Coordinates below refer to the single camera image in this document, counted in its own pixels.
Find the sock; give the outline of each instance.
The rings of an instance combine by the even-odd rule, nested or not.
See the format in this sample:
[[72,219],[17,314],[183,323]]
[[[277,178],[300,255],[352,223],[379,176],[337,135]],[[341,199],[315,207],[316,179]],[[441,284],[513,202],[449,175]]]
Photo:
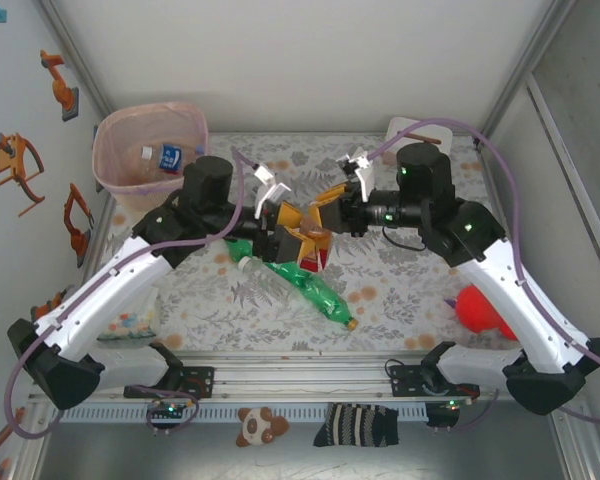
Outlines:
[[314,447],[355,445],[387,447],[398,444],[398,411],[378,405],[330,403]]

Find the green plastic bottle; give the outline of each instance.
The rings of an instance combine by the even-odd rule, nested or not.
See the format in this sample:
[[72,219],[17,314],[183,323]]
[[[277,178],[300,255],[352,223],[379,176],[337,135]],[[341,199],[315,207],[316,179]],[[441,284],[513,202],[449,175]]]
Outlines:
[[[229,256],[234,262],[251,256],[251,243],[248,240],[226,241]],[[358,320],[349,312],[347,302],[334,292],[322,278],[303,270],[293,262],[265,263],[267,267],[294,285],[304,298],[309,300],[329,320],[341,323],[349,330],[358,326]]]

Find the clear container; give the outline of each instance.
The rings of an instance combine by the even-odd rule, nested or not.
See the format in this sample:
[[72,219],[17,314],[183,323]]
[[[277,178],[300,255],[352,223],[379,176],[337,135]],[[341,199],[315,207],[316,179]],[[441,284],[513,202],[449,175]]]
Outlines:
[[289,297],[295,292],[295,287],[269,270],[260,259],[244,257],[238,263],[238,268],[249,279],[254,279],[258,286],[273,298],[283,304],[289,303]]

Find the cable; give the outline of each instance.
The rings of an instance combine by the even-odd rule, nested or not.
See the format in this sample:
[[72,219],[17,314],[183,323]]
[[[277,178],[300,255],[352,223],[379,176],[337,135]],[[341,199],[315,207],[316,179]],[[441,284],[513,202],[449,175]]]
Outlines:
[[471,396],[471,398],[478,398],[480,396],[480,392],[476,392],[475,390],[471,390],[470,388],[465,387],[464,385],[456,385],[458,390],[462,390],[467,395]]
[[[229,220],[229,223],[227,223],[226,227],[224,227],[218,233],[216,233],[214,235],[209,235],[208,237],[205,237],[205,238],[196,238],[193,240],[175,240],[175,241],[169,241],[169,242],[161,242],[161,243],[157,243],[155,245],[149,245],[148,247],[142,248],[142,249],[138,250],[137,252],[134,252],[131,255],[121,259],[118,263],[116,263],[113,266],[112,270],[119,271],[121,268],[123,268],[125,265],[132,262],[136,258],[141,257],[142,255],[150,253],[154,250],[161,250],[163,248],[172,248],[172,247],[197,247],[200,245],[207,245],[215,240],[221,239],[222,237],[227,235],[229,232],[231,232],[231,230],[236,225],[236,223],[238,223],[238,219],[240,218],[240,214],[242,213],[242,205],[244,202],[244,171],[242,169],[242,159],[241,159],[241,157],[244,158],[244,156],[242,156],[242,154],[240,154],[240,152],[238,152],[235,148],[232,149],[232,156],[233,156],[233,160],[235,161],[235,164],[236,164],[236,169],[238,171],[238,200],[236,201],[236,208],[233,211],[233,215],[231,216],[231,219]],[[82,302],[84,302],[87,298],[89,298],[89,296],[91,294],[93,294],[93,292],[95,292],[100,286],[102,286],[102,284],[104,282],[106,282],[110,277],[111,277],[111,274],[108,272],[105,272],[101,277],[99,277],[96,281],[94,281],[92,285],[90,285],[87,289],[85,289],[85,291],[82,292],[82,294],[80,294],[80,296],[78,298],[76,298],[76,300],[74,302],[72,302],[71,305],[69,305],[58,316],[58,319],[57,319],[58,323],[62,323],[64,320],[66,320],[67,317],[71,314],[71,312],[73,312]],[[33,432],[27,432],[22,427],[20,427],[20,425],[18,425],[18,422],[15,419],[15,416],[13,414],[12,407],[11,407],[11,402],[12,402],[12,397],[13,397],[13,389],[14,389],[14,386],[16,383],[16,379],[18,378],[18,374],[20,373],[20,370],[22,370],[24,368],[27,360],[29,360],[29,357],[31,357],[31,355],[36,351],[36,349],[38,347],[40,347],[42,345],[42,343],[47,338],[49,338],[49,336],[54,331],[55,331],[55,327],[50,326],[40,336],[38,336],[38,338],[36,338],[31,343],[29,348],[27,348],[27,350],[25,350],[25,352],[18,359],[18,361],[16,362],[16,365],[13,367],[13,370],[11,371],[11,374],[9,375],[9,378],[7,379],[7,386],[5,388],[4,401],[3,401],[3,410],[4,410],[5,417],[7,419],[7,424],[11,427],[13,432],[16,433],[16,435],[19,435],[20,437],[25,438],[27,440],[35,440],[35,439],[44,437],[58,424],[58,422],[60,421],[60,418],[63,415],[62,410],[60,410],[58,415],[56,416],[56,418],[49,424],[49,426],[46,429],[44,429],[41,432],[33,433]],[[173,394],[174,396],[177,396],[180,393],[181,392],[169,392],[169,394]]]
[[478,415],[476,418],[471,420],[469,423],[465,423],[464,425],[456,425],[455,427],[450,428],[449,433],[466,432],[467,430],[471,430],[472,428],[474,428],[480,422],[484,421],[484,419],[487,418],[487,416],[493,410],[493,407],[496,405],[496,402],[498,401],[499,396],[500,396],[500,390],[496,390],[495,392],[493,392],[493,398],[489,401],[487,406],[484,407],[484,410],[482,410],[482,412],[480,412],[480,415]]
[[235,161],[240,160],[245,165],[253,168],[254,170],[259,167],[259,165],[253,160],[249,160],[247,157],[242,155],[236,147],[231,147],[231,155]]
[[422,247],[412,247],[411,245],[402,245],[396,242],[389,235],[387,235],[386,227],[382,227],[382,236],[394,247],[404,248],[405,250],[410,250],[412,252],[424,252],[427,248],[426,245],[423,245]]
[[[505,177],[507,178],[507,182],[509,183],[509,188],[511,189],[511,195],[513,199],[511,245],[513,248],[514,270],[518,277],[518,283],[522,287],[524,293],[529,298],[529,301],[538,310],[538,312],[540,312],[540,315],[549,323],[549,325],[551,325],[551,327],[558,333],[558,335],[560,335],[560,337],[562,337],[562,339],[564,339],[565,342],[570,344],[576,351],[600,365],[600,357],[595,353],[590,352],[589,349],[576,342],[576,340],[562,328],[562,326],[544,308],[542,302],[540,302],[540,300],[536,297],[535,293],[527,283],[520,255],[520,192],[518,191],[518,186],[516,184],[515,178],[513,176],[513,173],[509,169],[507,162],[504,160],[500,152],[498,152],[495,145],[487,137],[485,137],[480,131],[476,130],[471,125],[467,125],[464,122],[460,122],[458,120],[451,120],[448,118],[430,118],[428,120],[416,122],[413,125],[401,130],[392,139],[380,145],[380,147],[378,147],[374,152],[372,152],[367,158],[369,160],[373,160],[374,158],[378,157],[379,155],[382,155],[385,151],[391,148],[398,140],[400,140],[407,133],[411,133],[412,131],[417,130],[418,128],[425,127],[427,125],[443,125],[462,128],[463,130],[466,130],[467,132],[471,133],[471,135],[477,138],[485,147],[489,149],[489,151],[491,151],[496,161],[500,165],[500,168],[504,172]],[[573,415],[574,417],[579,418],[580,420],[600,425],[600,418],[582,415],[567,407],[560,407],[560,409],[563,412],[568,413],[569,415]]]
[[[168,395],[168,396],[172,396],[172,397],[188,398],[195,404],[196,411],[193,412],[189,416],[189,418],[187,418],[180,424],[176,425],[175,427],[163,430],[165,435],[169,435],[171,432],[175,433],[175,432],[185,428],[187,425],[189,425],[193,421],[194,418],[196,418],[198,416],[198,412],[200,411],[200,404],[198,403],[198,399],[188,392],[175,392],[175,391],[172,392],[169,390],[158,390],[156,388],[143,387],[142,385],[133,385],[133,388],[135,388],[136,390],[140,390],[141,392],[145,392],[145,393],[155,393],[156,395]],[[156,412],[157,410],[160,410],[159,406],[150,408],[147,410],[147,414],[145,415],[145,423],[151,430],[153,430],[154,434],[157,434],[158,431],[160,431],[160,430],[158,430],[158,427],[156,427],[153,424],[153,422],[151,422],[151,415],[154,412]]]
[[389,377],[391,380],[400,380],[400,377],[396,377],[394,375],[391,375],[391,372],[389,372],[389,362],[393,362],[393,363],[397,363],[398,365],[401,366],[405,366],[404,363],[402,363],[400,360],[396,360],[395,358],[390,358],[389,360],[387,360],[386,362],[384,362],[384,373],[387,374],[387,377]]

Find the trash bin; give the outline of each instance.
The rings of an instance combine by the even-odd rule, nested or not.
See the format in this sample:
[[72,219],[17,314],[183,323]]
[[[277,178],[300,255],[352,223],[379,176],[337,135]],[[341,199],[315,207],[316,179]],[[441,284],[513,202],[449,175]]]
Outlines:
[[[163,144],[182,149],[183,165],[172,179],[151,181],[143,147],[160,149]],[[187,164],[208,154],[209,132],[199,108],[182,102],[140,105],[118,110],[100,124],[93,143],[93,174],[137,222],[182,187]]]

